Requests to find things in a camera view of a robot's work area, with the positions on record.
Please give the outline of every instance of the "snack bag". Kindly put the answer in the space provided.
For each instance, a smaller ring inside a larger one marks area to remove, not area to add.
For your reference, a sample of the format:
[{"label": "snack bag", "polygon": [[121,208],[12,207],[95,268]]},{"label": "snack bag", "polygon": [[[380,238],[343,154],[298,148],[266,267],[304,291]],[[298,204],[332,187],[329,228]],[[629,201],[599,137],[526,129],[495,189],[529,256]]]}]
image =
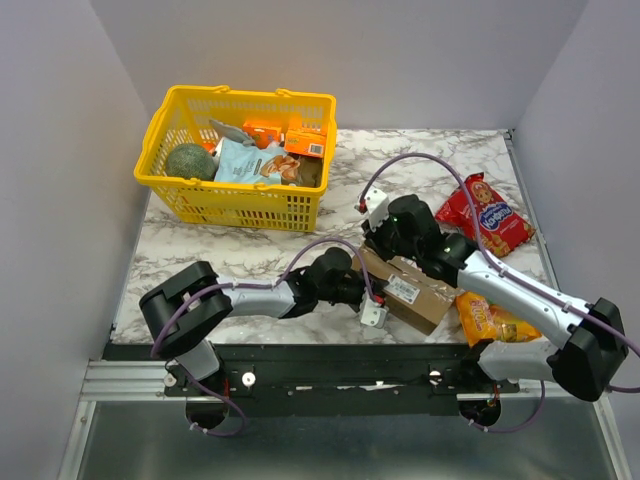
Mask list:
[{"label": "snack bag", "polygon": [[[535,229],[484,181],[484,173],[469,175],[464,183],[471,192],[480,221],[480,240],[491,253],[504,257],[533,236]],[[467,237],[479,241],[473,232],[471,209],[460,188],[438,210],[436,220],[461,228]]]},{"label": "snack bag", "polygon": [[316,187],[322,180],[322,160],[288,155],[278,146],[260,149],[223,138],[213,158],[216,182]]},{"label": "snack bag", "polygon": [[490,305],[477,293],[466,292],[456,298],[456,307],[469,346],[480,340],[529,342],[542,334],[525,321],[498,305]]}]

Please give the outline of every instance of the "brown box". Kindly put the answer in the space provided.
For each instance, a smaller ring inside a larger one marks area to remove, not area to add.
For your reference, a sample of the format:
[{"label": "brown box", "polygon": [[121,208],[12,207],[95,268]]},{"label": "brown box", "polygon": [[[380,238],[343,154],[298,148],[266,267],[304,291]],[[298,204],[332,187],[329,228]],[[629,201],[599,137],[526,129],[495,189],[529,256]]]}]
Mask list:
[{"label": "brown box", "polygon": [[[425,335],[433,332],[455,300],[456,290],[399,257],[385,262],[364,245],[360,253],[369,273],[389,282],[385,288],[389,313]],[[357,256],[353,257],[353,268],[361,269]]]}]

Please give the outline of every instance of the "plastic bag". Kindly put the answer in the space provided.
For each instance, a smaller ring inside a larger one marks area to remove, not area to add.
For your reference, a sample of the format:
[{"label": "plastic bag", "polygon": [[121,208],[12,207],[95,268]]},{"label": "plastic bag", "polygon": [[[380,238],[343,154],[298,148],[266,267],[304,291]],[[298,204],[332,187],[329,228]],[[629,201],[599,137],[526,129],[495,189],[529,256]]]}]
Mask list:
[{"label": "plastic bag", "polygon": [[[484,173],[469,175],[464,183],[476,207],[482,243],[491,253],[504,257],[533,236],[535,229],[484,181]],[[438,210],[436,220],[459,227],[467,237],[478,240],[473,231],[471,209],[459,188]]]},{"label": "plastic bag", "polygon": [[473,347],[480,340],[529,342],[542,334],[524,320],[499,305],[492,305],[482,296],[466,292],[456,298],[460,323]]}]

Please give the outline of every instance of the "orange box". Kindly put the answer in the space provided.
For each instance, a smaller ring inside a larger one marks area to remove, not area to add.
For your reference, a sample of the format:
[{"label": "orange box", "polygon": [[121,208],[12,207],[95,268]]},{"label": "orange box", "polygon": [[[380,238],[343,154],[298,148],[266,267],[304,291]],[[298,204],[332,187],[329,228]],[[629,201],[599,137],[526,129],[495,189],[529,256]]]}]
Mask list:
[{"label": "orange box", "polygon": [[215,143],[203,143],[202,146],[204,148],[206,148],[207,152],[209,152],[211,155],[213,155],[213,152],[216,151],[216,144]]},{"label": "orange box", "polygon": [[288,130],[284,136],[284,149],[289,153],[299,153],[309,157],[324,156],[327,137],[319,133],[303,130]]},{"label": "orange box", "polygon": [[260,122],[247,120],[242,125],[242,130],[256,142],[256,147],[267,148],[271,142],[280,143],[282,128],[276,126],[260,125]]}]

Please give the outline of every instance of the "cardboard box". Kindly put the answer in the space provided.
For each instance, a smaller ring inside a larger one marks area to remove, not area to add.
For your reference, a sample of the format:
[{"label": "cardboard box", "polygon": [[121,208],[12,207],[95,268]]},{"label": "cardboard box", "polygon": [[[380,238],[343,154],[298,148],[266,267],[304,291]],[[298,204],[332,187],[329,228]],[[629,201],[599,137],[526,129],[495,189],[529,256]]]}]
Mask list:
[{"label": "cardboard box", "polygon": [[280,143],[282,128],[275,125],[267,125],[264,122],[256,120],[247,120],[242,125],[242,130],[247,132],[249,136],[256,142],[256,147],[267,148],[271,142]]},{"label": "cardboard box", "polygon": [[289,153],[322,158],[327,137],[319,133],[289,129],[284,136],[284,149]]},{"label": "cardboard box", "polygon": [[[360,253],[369,273],[389,282],[384,290],[389,313],[425,335],[433,332],[455,300],[456,290],[427,277],[402,258],[385,262],[364,245]],[[357,256],[353,268],[361,270]]]}]

